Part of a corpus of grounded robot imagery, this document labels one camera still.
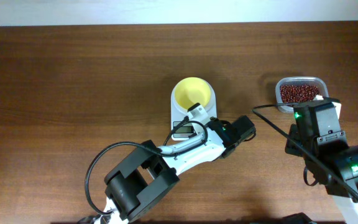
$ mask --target wooden table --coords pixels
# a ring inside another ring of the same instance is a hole
[[[257,137],[227,159],[201,164],[142,220],[280,218],[305,212],[342,220],[323,186],[303,183],[302,158],[251,113],[275,102],[283,77],[325,81],[342,101],[341,126],[358,144],[358,22],[0,27],[0,223],[76,222],[94,214],[84,195],[93,157],[118,141],[161,144],[170,94],[185,77],[210,82],[218,116],[245,114]],[[275,108],[281,128],[294,123]],[[131,147],[104,156],[91,194]]]

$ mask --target digital scale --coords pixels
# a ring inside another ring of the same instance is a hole
[[[189,90],[189,88],[197,88],[197,86],[199,85],[207,85],[209,87],[209,90],[211,92],[211,97],[208,101],[208,103],[205,105],[205,110],[208,114],[208,118],[210,117],[217,117],[216,114],[216,97],[215,97],[215,92],[212,88],[212,86],[205,80],[200,79],[200,78],[193,78],[191,77],[193,80],[191,80],[193,83],[192,85],[190,85],[188,87],[188,89],[186,89],[185,94],[189,94],[191,92],[194,92],[192,90]],[[175,98],[175,91],[177,90],[178,85],[180,85],[183,81],[187,80],[187,79],[191,79],[191,78],[186,78],[182,81],[180,81],[172,90],[172,94],[171,94],[171,130],[178,125],[185,116],[188,116],[188,112],[187,109],[184,109],[183,107],[181,107],[178,102],[177,99]],[[172,135],[172,139],[175,141],[184,141],[189,139],[189,136],[191,136],[192,134],[195,133],[195,129],[193,127],[193,125],[191,123],[189,124],[185,124],[184,126],[180,127],[175,134]]]

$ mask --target container of beans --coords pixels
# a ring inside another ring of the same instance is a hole
[[[311,101],[316,95],[329,97],[326,84],[316,77],[288,77],[276,85],[277,103]],[[278,109],[284,113],[293,113],[291,106],[279,106]]]

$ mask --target yellow bowl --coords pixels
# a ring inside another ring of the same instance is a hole
[[[200,78],[185,78],[175,88],[175,100],[186,110],[196,103],[205,107],[210,99],[211,89],[208,83]]]

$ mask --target white scale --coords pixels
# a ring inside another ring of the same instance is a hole
[[[204,107],[206,112],[208,113],[209,117],[217,117],[216,114],[216,97],[215,92],[212,86],[205,81],[209,89],[211,90],[211,98],[209,99],[208,104]],[[176,102],[175,99],[175,90],[177,88],[177,85],[173,88],[172,94],[171,94],[171,130],[178,125],[181,121],[183,121],[183,118],[185,116],[188,116],[187,109],[182,108],[179,106],[179,104]],[[193,124],[185,124],[181,128],[179,128],[175,134],[172,135],[172,139],[175,141],[184,141],[189,139],[189,136],[191,136],[193,133],[195,133]]]

